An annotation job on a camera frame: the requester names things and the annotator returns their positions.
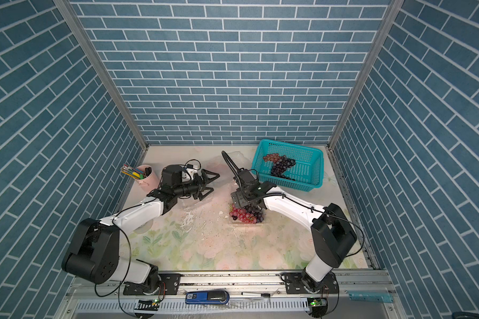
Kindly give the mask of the dark purple grape bunch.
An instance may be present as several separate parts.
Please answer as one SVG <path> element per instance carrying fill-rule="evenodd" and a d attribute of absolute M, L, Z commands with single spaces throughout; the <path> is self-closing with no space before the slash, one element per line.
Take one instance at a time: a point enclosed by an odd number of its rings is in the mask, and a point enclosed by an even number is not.
<path fill-rule="evenodd" d="M 264 221 L 264 214 L 261 207 L 248 205 L 245 210 L 246 219 L 249 223 L 262 223 Z"/>

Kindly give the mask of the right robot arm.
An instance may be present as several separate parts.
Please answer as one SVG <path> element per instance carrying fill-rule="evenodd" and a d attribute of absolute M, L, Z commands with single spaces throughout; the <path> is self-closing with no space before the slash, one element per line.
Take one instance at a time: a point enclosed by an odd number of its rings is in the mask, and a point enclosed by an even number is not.
<path fill-rule="evenodd" d="M 290 195 L 272 182 L 260 182 L 251 171 L 233 169 L 238 189 L 231 194 L 236 207 L 247 205 L 267 209 L 299 223 L 311 233 L 315 255 L 302 272 L 302 283 L 316 292 L 324 278 L 339 268 L 357 242 L 355 225 L 336 204 L 322 206 Z"/>

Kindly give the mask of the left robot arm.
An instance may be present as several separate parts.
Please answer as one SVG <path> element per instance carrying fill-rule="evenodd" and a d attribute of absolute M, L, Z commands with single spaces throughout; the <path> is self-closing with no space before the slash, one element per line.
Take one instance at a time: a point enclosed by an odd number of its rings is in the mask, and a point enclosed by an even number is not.
<path fill-rule="evenodd" d="M 158 267 L 131 255 L 122 257 L 120 245 L 130 245 L 131 233 L 168 213 L 178 200 L 205 199 L 214 191 L 210 183 L 218 178 L 219 174 L 190 164 L 166 166 L 158 187 L 140 203 L 99 220 L 82 220 L 61 262 L 62 270 L 94 284 L 115 281 L 137 285 L 145 295 L 156 292 Z"/>

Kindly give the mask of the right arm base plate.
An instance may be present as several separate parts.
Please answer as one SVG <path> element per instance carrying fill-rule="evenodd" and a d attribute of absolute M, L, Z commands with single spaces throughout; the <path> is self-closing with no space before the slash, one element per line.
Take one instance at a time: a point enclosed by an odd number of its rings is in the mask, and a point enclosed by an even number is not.
<path fill-rule="evenodd" d="M 283 272 L 280 279 L 285 284 L 286 293 L 289 295 L 337 294 L 339 292 L 339 285 L 333 272 L 329 272 L 319 282 L 314 281 L 304 271 Z"/>

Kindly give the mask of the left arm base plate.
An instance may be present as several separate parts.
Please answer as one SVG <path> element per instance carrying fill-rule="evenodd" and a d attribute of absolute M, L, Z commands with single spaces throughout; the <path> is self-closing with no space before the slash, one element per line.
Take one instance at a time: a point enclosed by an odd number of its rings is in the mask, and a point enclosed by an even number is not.
<path fill-rule="evenodd" d="M 155 274 L 142 284 L 125 283 L 125 296 L 166 296 L 176 295 L 182 275 L 178 273 Z"/>

